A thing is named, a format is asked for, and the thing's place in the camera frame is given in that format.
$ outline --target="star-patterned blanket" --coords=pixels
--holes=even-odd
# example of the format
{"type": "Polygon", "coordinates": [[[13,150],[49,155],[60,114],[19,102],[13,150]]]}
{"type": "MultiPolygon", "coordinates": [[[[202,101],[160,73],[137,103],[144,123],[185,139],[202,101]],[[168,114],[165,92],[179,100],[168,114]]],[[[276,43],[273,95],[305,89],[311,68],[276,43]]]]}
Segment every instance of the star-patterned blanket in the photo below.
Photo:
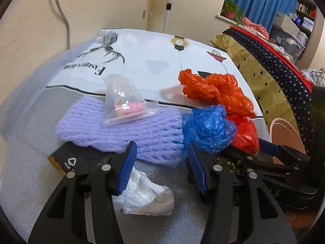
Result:
{"type": "Polygon", "coordinates": [[[238,67],[259,103],[266,125],[287,120],[299,133],[308,153],[312,141],[309,81],[272,46],[239,27],[231,27],[211,42],[225,51],[238,67]]]}

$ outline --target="plastic bag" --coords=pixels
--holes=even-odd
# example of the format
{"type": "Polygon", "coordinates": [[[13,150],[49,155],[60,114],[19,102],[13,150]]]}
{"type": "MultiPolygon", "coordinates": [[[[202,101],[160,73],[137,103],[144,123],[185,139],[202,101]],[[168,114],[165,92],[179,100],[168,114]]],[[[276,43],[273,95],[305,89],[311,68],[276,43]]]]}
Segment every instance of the plastic bag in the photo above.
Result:
{"type": "Polygon", "coordinates": [[[158,102],[144,100],[130,79],[109,74],[104,82],[107,87],[104,124],[128,122],[158,113],[158,102]]]}
{"type": "Polygon", "coordinates": [[[230,115],[227,118],[234,122],[238,129],[231,144],[251,155],[258,152],[260,143],[253,121],[247,117],[237,115],[230,115]]]}
{"type": "Polygon", "coordinates": [[[223,105],[192,109],[192,112],[182,124],[185,148],[194,141],[199,149],[213,154],[223,150],[233,141],[237,127],[226,118],[223,105]]]}
{"type": "Polygon", "coordinates": [[[178,80],[184,85],[183,93],[190,99],[214,105],[223,104],[230,114],[256,116],[253,103],[244,95],[235,76],[231,74],[215,73],[204,79],[186,69],[179,73],[178,80]]]}

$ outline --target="red flower pot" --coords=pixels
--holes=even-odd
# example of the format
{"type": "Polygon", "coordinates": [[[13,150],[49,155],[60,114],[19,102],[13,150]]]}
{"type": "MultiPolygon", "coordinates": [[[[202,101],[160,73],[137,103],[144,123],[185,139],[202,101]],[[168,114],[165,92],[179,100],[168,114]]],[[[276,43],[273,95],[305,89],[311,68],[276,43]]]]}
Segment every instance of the red flower pot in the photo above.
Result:
{"type": "Polygon", "coordinates": [[[236,13],[233,12],[233,11],[227,11],[227,12],[225,12],[225,17],[227,17],[228,19],[231,19],[231,20],[234,19],[235,15],[236,15],[236,13]]]}

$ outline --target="red fabric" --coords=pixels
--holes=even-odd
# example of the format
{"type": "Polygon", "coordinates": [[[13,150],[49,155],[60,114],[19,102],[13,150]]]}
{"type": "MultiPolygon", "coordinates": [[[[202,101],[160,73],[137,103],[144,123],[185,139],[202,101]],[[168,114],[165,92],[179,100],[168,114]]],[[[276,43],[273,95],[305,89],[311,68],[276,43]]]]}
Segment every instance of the red fabric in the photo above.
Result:
{"type": "Polygon", "coordinates": [[[227,119],[237,126],[237,133],[231,145],[253,155],[260,149],[260,142],[255,125],[252,120],[245,116],[229,115],[227,119]]]}
{"type": "Polygon", "coordinates": [[[252,34],[251,32],[248,32],[245,29],[242,29],[240,27],[237,26],[230,26],[230,28],[235,29],[237,31],[240,31],[242,33],[244,33],[245,35],[248,35],[252,38],[254,38],[256,41],[258,41],[259,43],[261,43],[264,47],[266,47],[270,52],[272,52],[275,56],[277,56],[285,65],[287,65],[292,71],[293,73],[300,79],[301,83],[308,89],[308,91],[311,93],[311,89],[313,87],[312,83],[310,81],[308,81],[305,77],[303,77],[299,71],[297,71],[297,69],[292,65],[292,63],[287,60],[285,58],[285,56],[283,56],[281,53],[279,53],[278,51],[276,51],[271,45],[269,45],[268,43],[266,43],[265,41],[263,41],[261,38],[259,38],[258,36],[252,34]]]}
{"type": "Polygon", "coordinates": [[[269,40],[269,34],[267,30],[262,26],[253,23],[251,20],[249,20],[247,17],[243,17],[243,23],[248,28],[252,29],[253,31],[256,31],[259,36],[264,38],[265,40],[269,40]]]}
{"type": "Polygon", "coordinates": [[[214,105],[223,104],[230,114],[256,116],[253,103],[244,95],[235,76],[231,74],[214,73],[203,79],[186,69],[180,71],[178,80],[184,85],[183,93],[190,99],[214,105]]]}

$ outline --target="window sill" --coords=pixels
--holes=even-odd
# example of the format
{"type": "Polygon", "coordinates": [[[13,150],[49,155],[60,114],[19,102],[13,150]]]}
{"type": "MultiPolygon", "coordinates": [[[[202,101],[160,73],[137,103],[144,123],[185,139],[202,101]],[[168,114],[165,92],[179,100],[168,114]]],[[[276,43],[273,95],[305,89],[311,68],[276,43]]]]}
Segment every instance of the window sill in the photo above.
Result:
{"type": "Polygon", "coordinates": [[[235,21],[233,21],[233,20],[230,20],[230,19],[228,19],[228,18],[226,18],[226,17],[224,17],[224,16],[222,16],[222,15],[219,15],[219,14],[217,14],[216,16],[215,16],[215,19],[222,19],[222,20],[225,20],[225,21],[227,21],[227,22],[229,22],[229,23],[232,23],[233,25],[237,25],[237,23],[235,22],[235,21]]]}

